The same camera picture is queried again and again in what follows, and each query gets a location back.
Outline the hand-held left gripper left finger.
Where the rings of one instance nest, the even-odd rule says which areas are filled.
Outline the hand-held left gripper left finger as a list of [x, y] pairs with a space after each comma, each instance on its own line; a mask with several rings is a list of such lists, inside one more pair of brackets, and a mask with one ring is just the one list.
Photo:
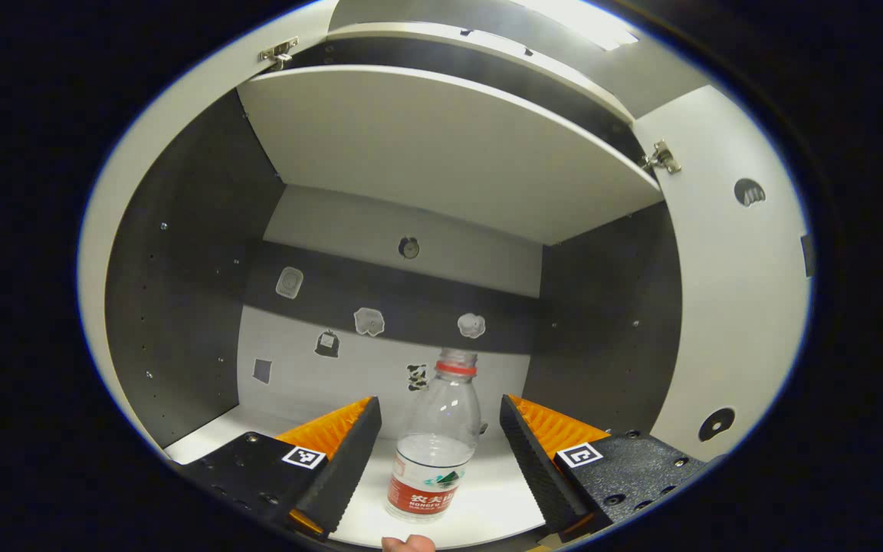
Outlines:
[[366, 397], [280, 435], [245, 431], [174, 468], [239, 513], [323, 543], [339, 528], [381, 425], [378, 397]]

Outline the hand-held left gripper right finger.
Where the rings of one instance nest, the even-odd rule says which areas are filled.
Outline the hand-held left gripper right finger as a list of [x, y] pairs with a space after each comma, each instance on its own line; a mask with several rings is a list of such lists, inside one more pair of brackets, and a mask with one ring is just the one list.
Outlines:
[[707, 471], [707, 462], [647, 433], [612, 434], [515, 395], [500, 424], [544, 519], [563, 543], [655, 509]]

